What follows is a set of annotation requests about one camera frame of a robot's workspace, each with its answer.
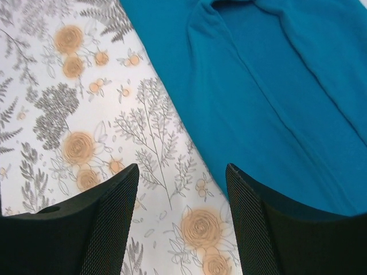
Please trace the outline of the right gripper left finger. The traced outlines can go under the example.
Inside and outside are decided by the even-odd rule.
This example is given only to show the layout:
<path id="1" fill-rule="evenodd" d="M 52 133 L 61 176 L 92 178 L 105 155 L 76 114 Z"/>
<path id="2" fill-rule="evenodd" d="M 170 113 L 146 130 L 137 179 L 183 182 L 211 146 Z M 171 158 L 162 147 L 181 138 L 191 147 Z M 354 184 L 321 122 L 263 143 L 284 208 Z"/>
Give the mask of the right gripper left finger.
<path id="1" fill-rule="evenodd" d="M 131 164 L 35 214 L 1 217 L 1 273 L 119 274 L 138 182 Z"/>

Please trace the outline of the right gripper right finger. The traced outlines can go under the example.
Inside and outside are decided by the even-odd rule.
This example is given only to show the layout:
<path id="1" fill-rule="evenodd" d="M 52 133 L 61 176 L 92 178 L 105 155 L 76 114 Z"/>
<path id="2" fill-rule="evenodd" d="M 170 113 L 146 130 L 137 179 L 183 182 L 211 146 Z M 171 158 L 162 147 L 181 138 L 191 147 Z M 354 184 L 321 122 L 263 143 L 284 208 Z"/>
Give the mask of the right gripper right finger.
<path id="1" fill-rule="evenodd" d="M 315 209 L 226 167 L 244 274 L 365 274 L 366 215 Z"/>

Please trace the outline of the blue t shirt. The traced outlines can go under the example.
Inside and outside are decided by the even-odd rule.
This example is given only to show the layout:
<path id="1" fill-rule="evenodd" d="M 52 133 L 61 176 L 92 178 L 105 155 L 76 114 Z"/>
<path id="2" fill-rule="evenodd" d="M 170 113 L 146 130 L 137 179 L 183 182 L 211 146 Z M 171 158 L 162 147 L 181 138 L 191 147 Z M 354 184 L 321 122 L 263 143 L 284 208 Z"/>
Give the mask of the blue t shirt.
<path id="1" fill-rule="evenodd" d="M 366 212 L 364 1 L 122 1 L 215 181 Z"/>

